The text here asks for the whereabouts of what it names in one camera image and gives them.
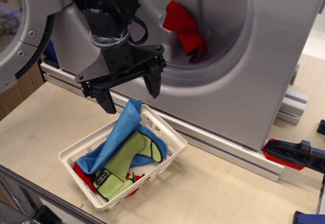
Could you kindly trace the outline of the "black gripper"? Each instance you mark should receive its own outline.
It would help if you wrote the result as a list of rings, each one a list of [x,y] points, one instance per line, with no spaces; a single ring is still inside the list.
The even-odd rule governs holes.
[[[89,34],[91,42],[100,48],[97,59],[76,75],[75,81],[85,92],[96,90],[97,103],[108,114],[116,108],[109,90],[117,85],[143,77],[146,88],[155,99],[160,94],[161,73],[166,67],[162,45],[137,46],[129,42],[129,33],[118,38],[104,38]]]

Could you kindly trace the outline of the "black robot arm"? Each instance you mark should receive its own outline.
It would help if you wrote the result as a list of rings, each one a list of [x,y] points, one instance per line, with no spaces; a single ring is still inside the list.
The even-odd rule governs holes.
[[[98,58],[76,75],[85,97],[96,99],[105,112],[116,113],[110,88],[143,77],[149,94],[160,94],[166,67],[162,45],[145,46],[146,24],[136,16],[138,0],[72,0],[85,17]]]

